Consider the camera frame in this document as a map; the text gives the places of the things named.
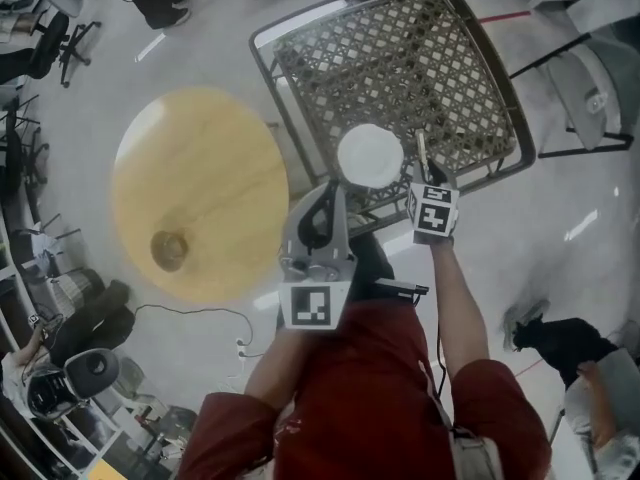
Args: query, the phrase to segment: round wooden table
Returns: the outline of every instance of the round wooden table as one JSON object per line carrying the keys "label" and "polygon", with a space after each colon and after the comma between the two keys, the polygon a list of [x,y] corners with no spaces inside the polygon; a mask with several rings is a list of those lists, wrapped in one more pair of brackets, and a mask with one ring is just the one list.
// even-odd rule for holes
{"label": "round wooden table", "polygon": [[289,192],[260,118],[222,91],[191,87],[131,123],[112,199],[138,269],[176,297],[211,304],[243,295],[276,265]]}

